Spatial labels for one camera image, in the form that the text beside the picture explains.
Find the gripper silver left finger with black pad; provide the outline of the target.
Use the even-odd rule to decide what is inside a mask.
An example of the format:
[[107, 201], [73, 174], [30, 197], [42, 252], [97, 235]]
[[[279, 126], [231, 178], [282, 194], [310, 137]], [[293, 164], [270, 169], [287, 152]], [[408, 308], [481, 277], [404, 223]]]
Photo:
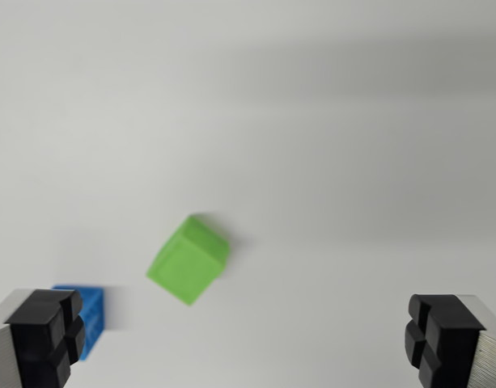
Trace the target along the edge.
[[83, 353], [77, 290], [15, 289], [0, 302], [0, 387], [63, 387]]

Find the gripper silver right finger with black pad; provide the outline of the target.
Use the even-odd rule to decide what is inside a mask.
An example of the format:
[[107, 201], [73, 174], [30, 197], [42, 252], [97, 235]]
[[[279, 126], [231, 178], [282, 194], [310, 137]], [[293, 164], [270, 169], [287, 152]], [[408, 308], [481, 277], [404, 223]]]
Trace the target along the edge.
[[496, 387], [496, 316], [474, 295], [414, 294], [405, 352], [426, 388]]

